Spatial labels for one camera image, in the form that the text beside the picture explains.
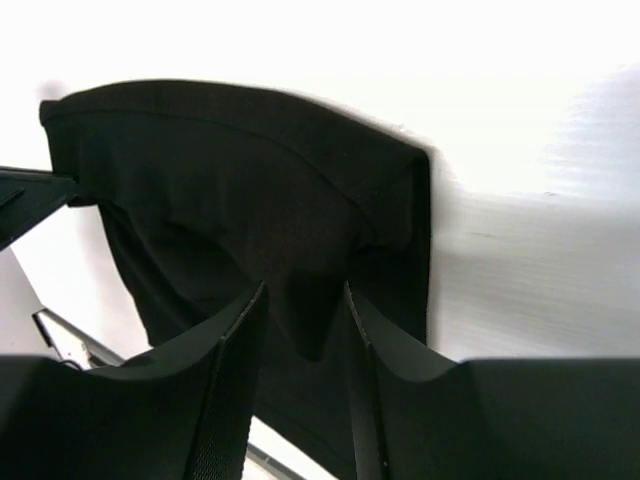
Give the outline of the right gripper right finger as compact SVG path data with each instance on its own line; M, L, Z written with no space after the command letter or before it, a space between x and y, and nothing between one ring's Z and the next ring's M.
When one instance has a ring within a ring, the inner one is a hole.
M454 362L346 289L361 479L635 479L634 358Z

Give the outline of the black skirt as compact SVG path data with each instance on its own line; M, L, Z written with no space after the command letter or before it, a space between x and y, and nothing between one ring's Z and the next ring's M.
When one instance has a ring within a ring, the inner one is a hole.
M256 416L354 478L343 287L426 340L427 153L304 98L228 84L117 83L39 116L53 170L99 210L149 343L264 284Z

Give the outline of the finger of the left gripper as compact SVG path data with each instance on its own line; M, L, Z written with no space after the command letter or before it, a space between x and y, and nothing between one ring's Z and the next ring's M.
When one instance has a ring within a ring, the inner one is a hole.
M78 185L50 171L1 168L1 249L73 200Z

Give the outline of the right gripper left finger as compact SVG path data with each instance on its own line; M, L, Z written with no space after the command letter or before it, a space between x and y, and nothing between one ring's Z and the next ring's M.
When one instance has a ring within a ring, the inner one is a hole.
M238 479L267 320L263 287L124 364L1 360L5 479Z

